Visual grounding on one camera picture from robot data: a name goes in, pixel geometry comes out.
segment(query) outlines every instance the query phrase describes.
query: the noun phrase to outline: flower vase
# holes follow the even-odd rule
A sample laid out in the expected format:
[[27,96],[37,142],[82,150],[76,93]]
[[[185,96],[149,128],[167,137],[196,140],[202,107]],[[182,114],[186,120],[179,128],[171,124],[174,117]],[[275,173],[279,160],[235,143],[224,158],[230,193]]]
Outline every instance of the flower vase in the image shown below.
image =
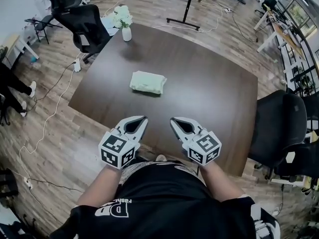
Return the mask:
[[132,39],[132,32],[129,26],[122,28],[122,36],[123,36],[123,40],[126,42]]

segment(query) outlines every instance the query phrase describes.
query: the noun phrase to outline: white sneaker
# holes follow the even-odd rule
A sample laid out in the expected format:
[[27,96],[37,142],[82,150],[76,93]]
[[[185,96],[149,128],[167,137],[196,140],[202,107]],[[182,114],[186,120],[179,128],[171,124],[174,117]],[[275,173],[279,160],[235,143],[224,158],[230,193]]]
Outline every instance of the white sneaker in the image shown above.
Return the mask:
[[164,155],[161,154],[156,157],[155,161],[167,161],[167,159]]
[[[26,102],[25,101],[22,102],[21,106],[22,106],[23,110],[26,110]],[[25,113],[20,113],[20,114],[21,114],[22,117],[26,116],[26,112]]]
[[35,95],[36,82],[35,81],[31,82],[31,85],[29,87],[32,89],[31,94],[29,95],[29,97],[33,98],[34,95]]

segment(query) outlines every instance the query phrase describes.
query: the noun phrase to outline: electrical outlet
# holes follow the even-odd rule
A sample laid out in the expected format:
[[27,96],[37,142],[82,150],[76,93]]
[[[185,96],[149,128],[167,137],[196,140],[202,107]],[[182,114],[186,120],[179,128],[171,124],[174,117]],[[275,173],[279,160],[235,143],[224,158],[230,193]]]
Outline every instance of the electrical outlet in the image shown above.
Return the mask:
[[31,180],[26,177],[23,178],[24,183],[28,186],[29,189],[33,189],[33,185],[31,184]]

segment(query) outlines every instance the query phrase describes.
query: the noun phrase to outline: dark wooden table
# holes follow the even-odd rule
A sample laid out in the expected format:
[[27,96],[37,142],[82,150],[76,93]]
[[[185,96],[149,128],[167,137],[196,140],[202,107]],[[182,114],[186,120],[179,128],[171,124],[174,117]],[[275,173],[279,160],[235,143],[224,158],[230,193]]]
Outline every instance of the dark wooden table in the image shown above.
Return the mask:
[[[257,104],[257,78],[239,65],[198,44],[159,29],[133,24],[132,40],[121,31],[104,47],[69,106],[113,128],[121,119],[146,115],[142,143],[179,158],[181,142],[169,119],[197,120],[222,142],[217,163],[241,176],[252,140]],[[135,92],[135,71],[167,78],[161,96]]]

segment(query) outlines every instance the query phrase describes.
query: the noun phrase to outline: forearm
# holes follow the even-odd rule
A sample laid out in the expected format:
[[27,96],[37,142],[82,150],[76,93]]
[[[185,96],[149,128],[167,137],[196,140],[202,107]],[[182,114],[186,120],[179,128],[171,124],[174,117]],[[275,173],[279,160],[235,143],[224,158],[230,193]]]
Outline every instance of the forearm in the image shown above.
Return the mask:
[[245,194],[214,161],[201,167],[200,172],[210,193],[220,202]]
[[77,205],[100,207],[114,200],[122,171],[106,166],[79,198]]

